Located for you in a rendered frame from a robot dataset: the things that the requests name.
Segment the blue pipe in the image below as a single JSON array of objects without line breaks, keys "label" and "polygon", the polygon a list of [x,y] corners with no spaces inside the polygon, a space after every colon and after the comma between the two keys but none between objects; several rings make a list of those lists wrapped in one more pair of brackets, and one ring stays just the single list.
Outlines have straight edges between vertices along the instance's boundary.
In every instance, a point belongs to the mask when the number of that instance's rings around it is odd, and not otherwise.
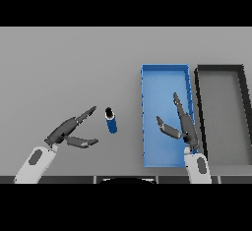
[{"label": "blue pipe", "polygon": [[115,134],[117,132],[116,117],[110,107],[105,109],[105,120],[109,133]]}]

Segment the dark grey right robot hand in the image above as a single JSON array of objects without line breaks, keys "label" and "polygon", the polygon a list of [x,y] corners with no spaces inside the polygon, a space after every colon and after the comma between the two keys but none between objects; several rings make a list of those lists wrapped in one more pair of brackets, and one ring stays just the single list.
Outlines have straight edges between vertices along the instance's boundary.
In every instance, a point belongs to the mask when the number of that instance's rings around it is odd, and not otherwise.
[{"label": "dark grey right robot hand", "polygon": [[190,115],[184,111],[182,103],[176,92],[173,94],[173,102],[177,108],[181,130],[177,130],[167,124],[164,124],[159,116],[156,117],[157,125],[162,133],[177,140],[183,139],[183,141],[189,145],[191,151],[197,150],[199,148],[199,140],[196,128]]}]

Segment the dark grey bin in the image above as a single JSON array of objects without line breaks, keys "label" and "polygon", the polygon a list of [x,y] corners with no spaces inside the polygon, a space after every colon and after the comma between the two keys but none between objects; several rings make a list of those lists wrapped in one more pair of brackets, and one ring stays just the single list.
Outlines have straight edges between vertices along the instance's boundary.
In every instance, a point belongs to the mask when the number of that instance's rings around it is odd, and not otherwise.
[{"label": "dark grey bin", "polygon": [[194,71],[204,154],[211,165],[252,165],[252,107],[243,65]]}]

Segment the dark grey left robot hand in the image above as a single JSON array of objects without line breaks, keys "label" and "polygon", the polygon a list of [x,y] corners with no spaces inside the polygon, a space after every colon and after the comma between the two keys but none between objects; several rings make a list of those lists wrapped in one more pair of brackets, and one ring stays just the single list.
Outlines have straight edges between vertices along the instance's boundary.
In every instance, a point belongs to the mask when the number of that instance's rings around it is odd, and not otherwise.
[{"label": "dark grey left robot hand", "polygon": [[67,145],[79,148],[87,148],[90,145],[97,144],[98,143],[97,139],[84,140],[77,137],[71,137],[71,134],[76,130],[76,128],[80,126],[85,119],[90,117],[95,112],[95,110],[96,107],[93,106],[92,108],[81,114],[79,117],[72,117],[64,121],[54,131],[52,131],[51,134],[44,141],[49,146],[66,142]]}]

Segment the blue bin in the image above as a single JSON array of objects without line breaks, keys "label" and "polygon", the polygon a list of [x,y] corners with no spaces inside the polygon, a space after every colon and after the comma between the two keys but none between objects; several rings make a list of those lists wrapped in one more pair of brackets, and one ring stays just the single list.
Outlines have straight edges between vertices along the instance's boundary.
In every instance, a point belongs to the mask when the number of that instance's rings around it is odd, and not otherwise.
[{"label": "blue bin", "polygon": [[143,64],[142,130],[145,167],[184,167],[185,143],[162,133],[156,117],[181,131],[173,94],[176,92],[183,110],[194,120],[191,80],[188,64]]}]

